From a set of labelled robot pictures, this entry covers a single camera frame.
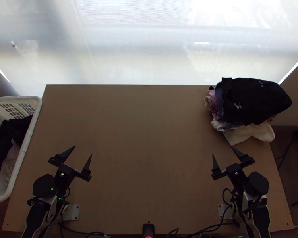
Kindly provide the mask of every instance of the pile of clothes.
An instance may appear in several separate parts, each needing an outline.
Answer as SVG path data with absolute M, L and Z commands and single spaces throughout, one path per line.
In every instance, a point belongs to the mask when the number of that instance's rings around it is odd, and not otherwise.
M 222 131 L 230 145 L 253 136 L 275 138 L 269 122 L 291 106 L 288 94 L 275 82 L 252 78 L 222 78 L 208 90 L 204 105 L 213 116 L 211 125 Z
M 7 189 L 31 119 L 4 120 L 0 126 L 0 195 Z

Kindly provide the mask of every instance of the black t-shirt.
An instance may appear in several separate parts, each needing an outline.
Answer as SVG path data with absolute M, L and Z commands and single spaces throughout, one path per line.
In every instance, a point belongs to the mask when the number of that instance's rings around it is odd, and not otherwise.
M 291 98 L 275 82 L 222 78 L 223 108 L 228 123 L 261 124 L 291 106 Z

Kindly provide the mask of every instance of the pink cloth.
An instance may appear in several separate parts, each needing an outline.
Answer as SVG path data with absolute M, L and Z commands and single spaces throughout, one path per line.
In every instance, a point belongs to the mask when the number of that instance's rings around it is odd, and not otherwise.
M 214 114 L 215 119 L 217 120 L 219 118 L 219 114 L 217 111 L 217 103 L 216 103 L 216 97 L 215 97 L 215 90 L 208 90 L 207 91 L 210 95 L 210 98 L 205 100 L 205 104 L 208 104 L 207 108 L 211 113 Z

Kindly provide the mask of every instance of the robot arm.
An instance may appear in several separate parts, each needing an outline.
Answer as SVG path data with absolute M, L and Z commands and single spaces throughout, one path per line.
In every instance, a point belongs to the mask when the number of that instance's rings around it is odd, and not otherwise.
M 269 224 L 270 217 L 267 207 L 269 183 L 268 180 L 258 172 L 252 172 L 246 176 L 242 168 L 255 163 L 248 154 L 240 152 L 232 147 L 240 163 L 235 163 L 221 171 L 213 155 L 213 180 L 228 176 L 234 190 L 234 203 L 237 207 L 237 214 L 232 219 L 241 221 L 248 238 L 270 238 Z
M 65 193 L 75 177 L 90 181 L 89 165 L 92 155 L 80 172 L 64 164 L 74 148 L 75 146 L 49 159 L 49 163 L 58 167 L 55 177 L 46 174 L 34 182 L 32 191 L 34 198 L 28 200 L 31 208 L 26 218 L 26 228 L 22 238 L 48 237 L 46 232 L 56 220 L 77 219 L 79 206 L 69 205 L 65 201 Z

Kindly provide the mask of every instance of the black cloth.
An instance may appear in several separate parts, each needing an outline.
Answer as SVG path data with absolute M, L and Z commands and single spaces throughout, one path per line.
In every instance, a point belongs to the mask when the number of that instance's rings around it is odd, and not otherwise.
M 222 78 L 226 122 L 261 124 L 291 106 L 291 98 L 275 82 L 252 78 Z
M 2 162 L 7 158 L 8 151 L 12 147 L 11 140 L 21 146 L 30 125 L 32 116 L 23 119 L 4 120 L 0 126 L 0 169 Z

